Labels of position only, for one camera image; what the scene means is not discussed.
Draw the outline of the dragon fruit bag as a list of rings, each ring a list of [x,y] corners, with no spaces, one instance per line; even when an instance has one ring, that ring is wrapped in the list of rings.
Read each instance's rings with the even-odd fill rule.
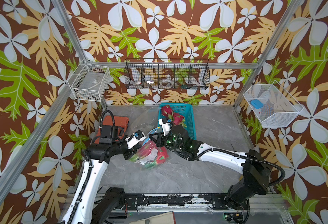
[[[169,105],[164,105],[161,108],[161,114],[164,117],[167,117],[167,118],[173,120],[173,114],[174,114],[174,112],[173,112],[172,108]]]
[[[165,147],[154,148],[146,159],[148,159],[148,161],[144,166],[146,168],[153,168],[169,160],[169,155]]]
[[[183,115],[180,115],[178,113],[174,113],[172,115],[172,121],[174,122],[175,126],[182,126],[182,127],[187,127],[187,125],[185,124],[185,118]]]

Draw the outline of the clear zip-top bag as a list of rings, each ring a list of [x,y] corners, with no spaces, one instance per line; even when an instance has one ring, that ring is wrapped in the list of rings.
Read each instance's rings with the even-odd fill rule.
[[[144,107],[137,117],[130,120],[129,131],[134,133],[138,130],[148,134],[157,128],[159,107]]]
[[[162,128],[155,128],[149,131],[148,135],[140,144],[142,147],[129,159],[134,163],[140,163],[145,169],[161,165],[170,159],[165,147],[156,146],[155,142],[149,137],[150,134],[163,133]]]

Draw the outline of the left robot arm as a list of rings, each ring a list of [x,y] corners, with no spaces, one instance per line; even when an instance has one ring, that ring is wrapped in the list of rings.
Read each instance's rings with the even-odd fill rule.
[[[123,188],[109,188],[98,204],[95,204],[95,198],[111,158],[116,155],[122,155],[126,160],[131,158],[141,148],[140,142],[146,138],[145,134],[138,130],[127,137],[123,128],[116,125],[110,110],[102,112],[98,130],[99,135],[83,150],[84,169],[74,198],[61,221],[63,224],[107,224],[113,210],[125,207]]]

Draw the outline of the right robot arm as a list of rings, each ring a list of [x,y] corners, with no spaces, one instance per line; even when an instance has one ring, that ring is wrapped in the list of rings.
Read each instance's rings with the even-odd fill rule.
[[[254,195],[266,195],[269,187],[285,177],[282,167],[265,161],[258,152],[232,152],[191,139],[182,126],[161,127],[149,134],[156,146],[165,147],[187,161],[215,163],[242,174],[242,179],[232,185],[219,201],[226,209],[245,209]]]

